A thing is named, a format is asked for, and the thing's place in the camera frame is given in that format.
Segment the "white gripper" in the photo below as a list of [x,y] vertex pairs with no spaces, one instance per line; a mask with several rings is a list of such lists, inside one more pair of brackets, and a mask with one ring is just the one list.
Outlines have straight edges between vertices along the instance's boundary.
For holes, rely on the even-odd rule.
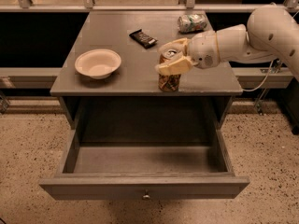
[[162,76],[181,75],[189,72],[194,66],[200,69],[208,69],[219,65],[219,52],[215,31],[206,31],[195,35],[190,41],[188,38],[180,38],[166,43],[158,48],[158,53],[163,56],[174,56],[182,53],[189,56],[181,56],[155,66],[155,70]]

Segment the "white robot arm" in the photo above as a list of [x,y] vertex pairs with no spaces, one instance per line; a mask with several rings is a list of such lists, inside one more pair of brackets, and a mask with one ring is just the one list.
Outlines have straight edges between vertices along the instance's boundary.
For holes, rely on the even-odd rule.
[[169,49],[178,53],[155,66],[163,76],[184,74],[194,67],[208,69],[223,62],[266,63],[279,59],[299,80],[299,24],[276,5],[255,9],[245,25],[177,39],[158,51]]

